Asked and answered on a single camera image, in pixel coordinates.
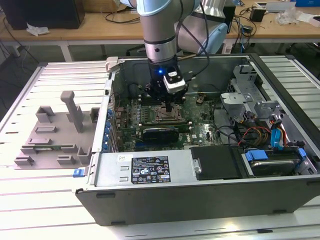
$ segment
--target wooden table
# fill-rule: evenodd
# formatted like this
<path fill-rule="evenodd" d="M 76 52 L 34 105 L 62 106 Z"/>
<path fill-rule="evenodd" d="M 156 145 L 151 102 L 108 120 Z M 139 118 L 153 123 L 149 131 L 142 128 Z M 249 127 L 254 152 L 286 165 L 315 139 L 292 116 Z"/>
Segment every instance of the wooden table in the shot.
<path fill-rule="evenodd" d="M 265 2 L 276 2 L 277 0 L 267 0 Z M 241 10 L 251 7 L 255 0 L 244 0 L 245 6 L 238 6 L 236 14 Z M 297 7 L 299 11 L 306 14 L 320 15 L 320 7 Z M 320 41 L 320 28 L 306 22 L 298 24 L 280 25 L 276 21 L 277 13 L 268 13 L 263 17 L 262 22 L 255 22 L 257 29 L 255 35 L 250 39 L 251 43 L 313 43 Z M 250 12 L 243 15 L 249 18 Z M 253 24 L 244 18 L 241 24 L 253 26 Z M 234 22 L 230 33 L 224 41 L 223 53 L 230 53 L 233 44 L 238 36 L 238 26 Z"/>
<path fill-rule="evenodd" d="M 237 7 L 238 14 L 242 9 L 251 7 L 254 0 L 244 0 L 245 6 Z M 304 13 L 320 14 L 320 7 L 299 7 Z M 101 45 L 105 53 L 104 45 L 111 44 L 143 44 L 143 32 L 139 23 L 123 25 L 111 23 L 105 20 L 105 13 L 86 13 L 84 21 L 79 29 L 50 29 L 50 34 L 33 36 L 25 30 L 12 30 L 14 37 L 25 46 L 60 46 L 67 62 L 73 61 L 69 46 L 72 45 Z M 320 28 L 309 23 L 279 25 L 275 20 L 275 13 L 264 16 L 261 23 L 256 23 L 256 34 L 250 39 L 251 43 L 312 43 L 320 42 Z M 135 13 L 118 13 L 114 20 L 126 21 L 136 18 Z M 0 19 L 0 39 L 6 46 L 17 46 L 17 42 L 9 35 Z M 243 19 L 242 24 L 251 25 Z M 231 32 L 224 41 L 223 53 L 230 53 L 238 36 L 238 27 L 233 23 Z"/>

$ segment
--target circuit board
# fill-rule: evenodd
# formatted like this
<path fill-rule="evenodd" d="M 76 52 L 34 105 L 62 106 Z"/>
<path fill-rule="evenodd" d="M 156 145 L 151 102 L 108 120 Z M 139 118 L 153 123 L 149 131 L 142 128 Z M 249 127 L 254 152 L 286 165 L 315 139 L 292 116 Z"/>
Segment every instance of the circuit board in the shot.
<path fill-rule="evenodd" d="M 141 99 L 122 99 L 116 109 L 120 152 L 183 150 L 195 146 L 222 145 L 211 119 L 212 100 L 197 103 L 199 96 L 185 96 L 183 104 L 174 105 L 170 113 L 159 103 L 144 104 Z M 144 142 L 143 132 L 150 128 L 176 128 L 178 141 Z"/>

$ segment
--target floor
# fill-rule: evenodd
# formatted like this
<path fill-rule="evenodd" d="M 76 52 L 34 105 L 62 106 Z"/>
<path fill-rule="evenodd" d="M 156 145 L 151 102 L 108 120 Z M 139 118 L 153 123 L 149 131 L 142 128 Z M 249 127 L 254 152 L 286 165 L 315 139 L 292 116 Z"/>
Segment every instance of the floor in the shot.
<path fill-rule="evenodd" d="M 250 46 L 246 53 L 257 53 L 260 56 L 274 56 L 278 44 L 255 44 Z M 286 44 L 281 52 L 277 54 L 285 55 L 285 49 L 289 46 Z M 125 56 L 126 50 L 134 47 L 134 45 L 107 45 L 106 51 L 109 57 Z M 100 61 L 105 60 L 102 56 L 99 45 L 77 45 L 71 47 L 72 54 L 76 61 Z M 39 62 L 63 62 L 64 57 L 58 46 L 32 46 L 29 52 Z M 240 48 L 236 47 L 233 51 L 239 53 Z M 320 77 L 320 54 L 315 48 L 304 43 L 298 43 L 291 48 L 291 54 L 294 55 L 311 73 L 316 77 Z M 13 58 L 7 56 L 7 60 L 0 65 L 0 120 L 5 116 L 16 97 L 19 95 L 23 86 L 27 83 L 33 71 L 37 67 L 37 63 L 26 54 L 25 50 L 21 50 L 20 57 Z M 132 56 L 141 56 L 143 53 L 131 52 Z"/>

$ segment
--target motherboard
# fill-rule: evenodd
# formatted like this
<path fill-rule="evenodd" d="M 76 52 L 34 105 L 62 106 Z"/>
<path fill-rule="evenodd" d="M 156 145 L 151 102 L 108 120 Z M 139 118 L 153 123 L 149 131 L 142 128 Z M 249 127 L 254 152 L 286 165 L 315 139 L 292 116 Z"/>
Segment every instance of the motherboard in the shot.
<path fill-rule="evenodd" d="M 222 145 L 212 121 L 214 100 L 187 95 L 167 112 L 150 98 L 120 99 L 115 108 L 120 152 L 183 150 Z"/>

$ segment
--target white table leg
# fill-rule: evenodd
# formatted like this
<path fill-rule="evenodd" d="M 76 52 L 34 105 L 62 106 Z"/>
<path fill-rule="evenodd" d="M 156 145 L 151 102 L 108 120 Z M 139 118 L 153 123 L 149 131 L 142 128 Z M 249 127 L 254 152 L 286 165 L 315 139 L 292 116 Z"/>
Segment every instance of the white table leg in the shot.
<path fill-rule="evenodd" d="M 71 51 L 69 49 L 69 46 L 68 44 L 64 43 L 64 44 L 61 44 L 60 45 L 60 48 L 61 48 L 61 51 L 62 51 L 62 54 L 64 56 L 64 60 L 66 62 L 73 62 L 74 61 L 74 58 L 71 54 Z"/>
<path fill-rule="evenodd" d="M 8 46 L 8 47 L 9 47 L 9 51 L 13 54 L 13 56 L 15 56 L 16 58 L 20 57 L 20 52 L 18 51 L 19 46 Z"/>
<path fill-rule="evenodd" d="M 100 47 L 101 47 L 101 51 L 102 51 L 102 56 L 106 57 L 107 56 L 107 51 L 106 51 L 105 45 L 104 44 L 100 45 Z"/>
<path fill-rule="evenodd" d="M 232 47 L 234 45 L 233 39 L 226 39 L 223 42 L 222 54 L 231 54 Z"/>

